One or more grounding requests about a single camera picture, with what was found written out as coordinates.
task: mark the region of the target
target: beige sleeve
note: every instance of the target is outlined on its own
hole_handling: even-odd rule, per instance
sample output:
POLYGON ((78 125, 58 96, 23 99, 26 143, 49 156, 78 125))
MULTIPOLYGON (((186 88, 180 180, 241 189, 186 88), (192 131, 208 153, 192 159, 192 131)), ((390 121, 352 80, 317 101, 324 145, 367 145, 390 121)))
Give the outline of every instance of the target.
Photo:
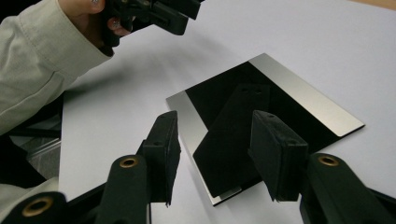
POLYGON ((0 25, 0 134, 33 116, 79 76, 110 57, 42 0, 0 25))

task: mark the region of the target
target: person's hand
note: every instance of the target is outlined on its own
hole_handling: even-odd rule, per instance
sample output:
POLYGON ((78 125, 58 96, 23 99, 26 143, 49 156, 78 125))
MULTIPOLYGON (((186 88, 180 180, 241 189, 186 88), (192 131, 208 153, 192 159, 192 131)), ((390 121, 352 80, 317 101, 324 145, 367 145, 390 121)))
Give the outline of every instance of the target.
MULTIPOLYGON (((58 0, 64 14, 79 31, 97 48, 104 46, 102 38, 101 12, 106 0, 58 0)), ((120 26, 120 19, 111 18, 107 21, 108 29, 115 35, 124 36, 131 32, 120 26)))

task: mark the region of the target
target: brass screw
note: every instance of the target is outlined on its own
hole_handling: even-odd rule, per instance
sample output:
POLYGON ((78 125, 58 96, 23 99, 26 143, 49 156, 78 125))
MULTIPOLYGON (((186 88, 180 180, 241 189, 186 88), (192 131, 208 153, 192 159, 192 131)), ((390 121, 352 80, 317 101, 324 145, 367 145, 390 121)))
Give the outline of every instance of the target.
POLYGON ((340 163, 338 162, 338 160, 336 160, 334 157, 330 157, 330 156, 321 156, 318 158, 318 160, 328 166, 337 166, 340 163))
POLYGON ((24 217, 34 217, 40 215, 41 213, 49 209, 52 204, 53 199, 48 196, 35 199, 34 201, 26 205, 26 207, 24 207, 22 215, 24 217))
POLYGON ((139 163, 139 161, 135 158, 129 157, 125 158, 122 161, 120 161, 120 167, 122 168, 131 168, 136 166, 139 163))

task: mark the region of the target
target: white table surface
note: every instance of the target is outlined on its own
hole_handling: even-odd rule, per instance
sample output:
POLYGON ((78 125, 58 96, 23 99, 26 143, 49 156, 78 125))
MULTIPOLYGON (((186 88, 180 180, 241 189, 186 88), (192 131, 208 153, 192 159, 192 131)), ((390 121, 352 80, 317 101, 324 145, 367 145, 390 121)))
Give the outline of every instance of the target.
MULTIPOLYGON (((366 124, 321 152, 396 198, 396 11, 345 0, 206 0, 183 36, 150 26, 115 52, 66 94, 60 191, 68 200, 136 153, 169 111, 167 97, 262 53, 366 124)), ((299 203, 273 203, 263 183, 213 207, 183 146, 172 205, 155 203, 152 215, 162 224, 303 223, 299 203)))

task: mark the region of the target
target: person's arm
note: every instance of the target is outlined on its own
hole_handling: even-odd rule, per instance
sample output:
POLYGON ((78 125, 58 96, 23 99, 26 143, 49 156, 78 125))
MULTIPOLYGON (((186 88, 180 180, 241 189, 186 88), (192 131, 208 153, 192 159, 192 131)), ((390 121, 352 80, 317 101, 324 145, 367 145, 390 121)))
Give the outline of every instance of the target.
MULTIPOLYGON (((100 38, 104 0, 42 0, 0 25, 0 134, 32 117, 110 59, 100 38)), ((125 30, 109 21, 115 33, 125 30)))

